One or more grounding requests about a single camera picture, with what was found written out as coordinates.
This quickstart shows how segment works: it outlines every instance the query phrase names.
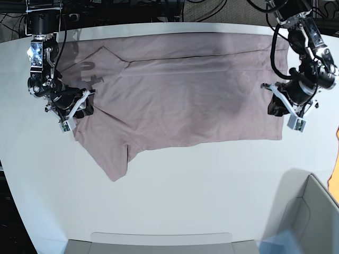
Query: orange object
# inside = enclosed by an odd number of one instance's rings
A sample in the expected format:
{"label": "orange object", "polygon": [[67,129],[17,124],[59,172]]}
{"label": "orange object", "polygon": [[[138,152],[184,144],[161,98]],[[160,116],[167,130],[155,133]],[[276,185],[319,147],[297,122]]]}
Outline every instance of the orange object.
{"label": "orange object", "polygon": [[333,173],[328,180],[328,191],[335,198],[335,200],[339,202],[339,152]]}

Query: white table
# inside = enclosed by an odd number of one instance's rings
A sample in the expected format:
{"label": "white table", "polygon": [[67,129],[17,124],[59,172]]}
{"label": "white table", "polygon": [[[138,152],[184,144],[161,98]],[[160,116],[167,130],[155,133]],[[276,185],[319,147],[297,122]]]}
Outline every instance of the white table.
{"label": "white table", "polygon": [[[154,23],[69,31],[69,40],[176,32],[269,34],[266,27]],[[339,88],[318,96],[304,133],[281,141],[205,143],[140,153],[111,182],[73,134],[61,133],[46,101],[27,91],[31,38],[0,44],[0,159],[15,203],[39,253],[62,253],[67,239],[91,233],[231,233],[232,241],[273,234],[288,201],[314,172],[326,184],[335,165]],[[324,37],[339,64],[339,39]],[[291,50],[289,67],[299,66]]]}

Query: white tabletop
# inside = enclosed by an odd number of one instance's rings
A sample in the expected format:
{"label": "white tabletop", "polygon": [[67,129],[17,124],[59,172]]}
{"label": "white tabletop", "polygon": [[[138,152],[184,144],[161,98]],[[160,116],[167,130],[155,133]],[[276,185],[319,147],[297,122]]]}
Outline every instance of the white tabletop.
{"label": "white tabletop", "polygon": [[[155,23],[70,31],[68,39],[176,32],[272,35],[260,26]],[[310,172],[323,184],[332,173],[338,87],[319,94],[320,107],[309,115],[304,133],[288,129],[285,117],[281,141],[144,151],[129,163],[125,177],[112,182],[71,132],[61,133],[56,118],[44,112],[46,101],[29,95],[30,40],[0,44],[0,160],[39,253],[62,253],[67,239],[91,241],[93,232],[230,233],[232,241],[261,240],[277,230],[287,202],[301,196]],[[339,39],[324,40],[338,65]],[[299,66],[291,50],[288,64]]]}

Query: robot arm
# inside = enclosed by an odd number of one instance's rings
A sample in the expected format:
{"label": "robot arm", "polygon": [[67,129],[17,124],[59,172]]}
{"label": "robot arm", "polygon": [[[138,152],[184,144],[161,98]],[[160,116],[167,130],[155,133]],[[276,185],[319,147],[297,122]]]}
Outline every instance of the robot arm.
{"label": "robot arm", "polygon": [[88,97],[95,91],[71,88],[61,81],[62,75],[58,72],[57,65],[64,45],[59,54],[56,41],[56,33],[59,32],[63,19],[61,0],[27,0],[26,3],[26,34],[33,36],[27,52],[31,61],[28,90],[34,97],[43,97],[48,101],[45,111],[55,114],[63,132],[73,130],[76,126],[74,118],[93,114]]}
{"label": "robot arm", "polygon": [[[267,4],[274,8],[281,2],[282,0],[270,0]],[[304,0],[288,1],[274,12],[278,26],[272,42],[272,69],[280,78],[290,81],[262,84],[262,88],[273,92],[268,114],[274,116],[291,114],[288,126],[301,132],[306,125],[304,117],[318,107],[318,102],[314,99],[316,94],[322,89],[332,89],[339,80],[339,70],[334,65],[329,48],[324,43],[314,20],[307,17],[310,12],[311,8]],[[300,55],[301,60],[299,71],[291,68],[290,76],[281,74],[274,64],[275,43],[282,25],[288,29],[288,41],[292,49]]]}

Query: equipment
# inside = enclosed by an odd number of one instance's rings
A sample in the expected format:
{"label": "equipment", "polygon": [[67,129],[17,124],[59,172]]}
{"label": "equipment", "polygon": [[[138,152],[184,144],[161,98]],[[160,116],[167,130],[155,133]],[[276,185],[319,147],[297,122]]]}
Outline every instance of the equipment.
{"label": "equipment", "polygon": [[[304,117],[318,107],[315,95],[322,89],[332,89],[336,85],[339,70],[334,65],[330,50],[323,42],[315,22],[308,16],[311,7],[306,0],[266,0],[266,10],[257,7],[251,0],[247,1],[260,12],[274,13],[278,25],[273,35],[271,65],[280,78],[290,80],[288,83],[262,84],[262,88],[273,92],[268,114],[291,114],[288,126],[302,132],[306,125]],[[61,0],[26,0],[26,34],[33,35],[28,50],[31,61],[29,92],[34,97],[43,97],[48,101],[45,111],[52,111],[58,116],[59,125],[65,132],[75,128],[74,117],[78,119],[93,114],[88,97],[95,91],[70,88],[61,82],[62,76],[57,66],[64,45],[57,58],[59,47],[56,33],[63,23],[65,44],[67,30],[61,13],[62,6]],[[299,71],[291,68],[289,76],[280,73],[274,63],[275,45],[281,26],[288,29],[287,40],[301,60]]]}

